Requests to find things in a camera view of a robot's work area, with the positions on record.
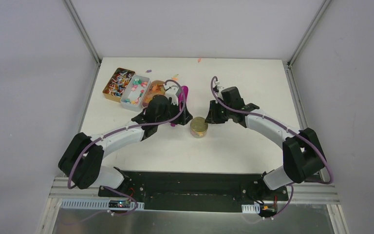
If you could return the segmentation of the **gold jar lid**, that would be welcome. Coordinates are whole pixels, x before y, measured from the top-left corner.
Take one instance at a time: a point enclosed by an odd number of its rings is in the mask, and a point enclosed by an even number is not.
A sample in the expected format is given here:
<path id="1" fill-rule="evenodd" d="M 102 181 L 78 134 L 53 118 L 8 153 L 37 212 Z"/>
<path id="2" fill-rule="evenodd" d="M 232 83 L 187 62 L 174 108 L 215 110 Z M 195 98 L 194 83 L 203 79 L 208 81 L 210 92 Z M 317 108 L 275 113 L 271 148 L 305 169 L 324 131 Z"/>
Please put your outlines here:
<path id="1" fill-rule="evenodd" d="M 208 130 L 208 123 L 203 117 L 195 117 L 190 122 L 190 129 L 197 134 L 205 133 Z"/>

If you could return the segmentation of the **clear plastic jar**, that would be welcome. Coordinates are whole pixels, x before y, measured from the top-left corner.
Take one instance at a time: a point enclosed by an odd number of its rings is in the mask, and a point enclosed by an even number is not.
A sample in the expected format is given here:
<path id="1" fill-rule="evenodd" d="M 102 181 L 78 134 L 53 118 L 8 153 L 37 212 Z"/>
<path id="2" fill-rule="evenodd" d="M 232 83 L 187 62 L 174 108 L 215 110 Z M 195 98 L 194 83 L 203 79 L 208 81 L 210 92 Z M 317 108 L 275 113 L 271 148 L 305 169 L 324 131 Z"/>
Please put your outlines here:
<path id="1" fill-rule="evenodd" d="M 207 134 L 208 128 L 204 129 L 196 129 L 196 128 L 190 128 L 190 133 L 195 138 L 203 138 Z"/>

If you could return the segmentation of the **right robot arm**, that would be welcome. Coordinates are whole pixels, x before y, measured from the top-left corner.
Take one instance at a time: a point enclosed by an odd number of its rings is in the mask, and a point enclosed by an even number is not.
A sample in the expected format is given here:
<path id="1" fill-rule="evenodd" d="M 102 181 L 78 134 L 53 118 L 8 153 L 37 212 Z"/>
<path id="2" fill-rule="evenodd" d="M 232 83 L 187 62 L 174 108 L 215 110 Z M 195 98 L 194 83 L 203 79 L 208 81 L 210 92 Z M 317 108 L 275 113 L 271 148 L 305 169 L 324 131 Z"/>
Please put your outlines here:
<path id="1" fill-rule="evenodd" d="M 282 149 L 282 165 L 261 177 L 257 194 L 268 200 L 279 187 L 302 183 L 327 165 L 316 132 L 293 129 L 267 115 L 259 106 L 244 102 L 237 87 L 211 89 L 206 122 L 223 124 L 228 120 L 256 131 Z"/>

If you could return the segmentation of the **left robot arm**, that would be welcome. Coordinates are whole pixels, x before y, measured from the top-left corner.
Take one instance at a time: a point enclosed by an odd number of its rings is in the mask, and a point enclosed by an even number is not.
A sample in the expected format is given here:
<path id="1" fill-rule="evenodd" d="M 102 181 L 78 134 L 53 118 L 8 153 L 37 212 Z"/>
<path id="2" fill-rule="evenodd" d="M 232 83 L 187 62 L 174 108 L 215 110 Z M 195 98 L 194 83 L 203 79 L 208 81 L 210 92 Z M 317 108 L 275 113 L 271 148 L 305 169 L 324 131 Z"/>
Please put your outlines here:
<path id="1" fill-rule="evenodd" d="M 103 166 L 102 161 L 129 144 L 149 138 L 161 124 L 186 125 L 193 119 L 184 100 L 171 102 L 171 98 L 155 95 L 141 113 L 122 127 L 94 136 L 76 134 L 58 163 L 58 168 L 69 177 L 70 187 L 110 187 L 117 197 L 124 197 L 129 191 L 125 175 L 118 168 Z"/>

